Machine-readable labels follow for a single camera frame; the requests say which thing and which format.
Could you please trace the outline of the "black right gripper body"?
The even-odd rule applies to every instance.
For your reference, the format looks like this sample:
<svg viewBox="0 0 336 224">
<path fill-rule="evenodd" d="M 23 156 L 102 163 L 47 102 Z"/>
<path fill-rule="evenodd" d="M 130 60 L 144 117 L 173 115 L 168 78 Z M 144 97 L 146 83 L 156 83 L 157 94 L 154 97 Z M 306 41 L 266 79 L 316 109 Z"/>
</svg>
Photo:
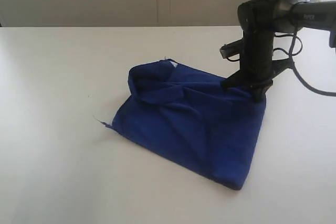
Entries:
<svg viewBox="0 0 336 224">
<path fill-rule="evenodd" d="M 271 79 L 274 32 L 270 25 L 271 5 L 266 0 L 244 2 L 238 7 L 238 20 L 243 30 L 243 54 L 240 70 L 251 85 Z"/>
</svg>

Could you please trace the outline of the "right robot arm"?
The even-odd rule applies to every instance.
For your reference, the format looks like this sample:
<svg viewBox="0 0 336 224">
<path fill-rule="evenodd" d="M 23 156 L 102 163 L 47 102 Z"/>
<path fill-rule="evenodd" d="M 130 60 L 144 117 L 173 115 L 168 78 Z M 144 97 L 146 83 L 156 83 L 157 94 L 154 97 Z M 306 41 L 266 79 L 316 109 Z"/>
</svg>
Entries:
<svg viewBox="0 0 336 224">
<path fill-rule="evenodd" d="M 328 97 L 335 93 L 312 87 L 299 74 L 293 48 L 302 28 L 329 31 L 329 46 L 335 48 L 335 2 L 309 3 L 306 0 L 251 0 L 239 5 L 238 20 L 243 30 L 240 40 L 221 47 L 224 59 L 239 55 L 239 70 L 221 82 L 223 89 L 246 87 L 254 101 L 264 99 L 273 79 L 291 69 L 310 91 Z M 273 60 L 276 33 L 292 38 L 287 58 Z"/>
</svg>

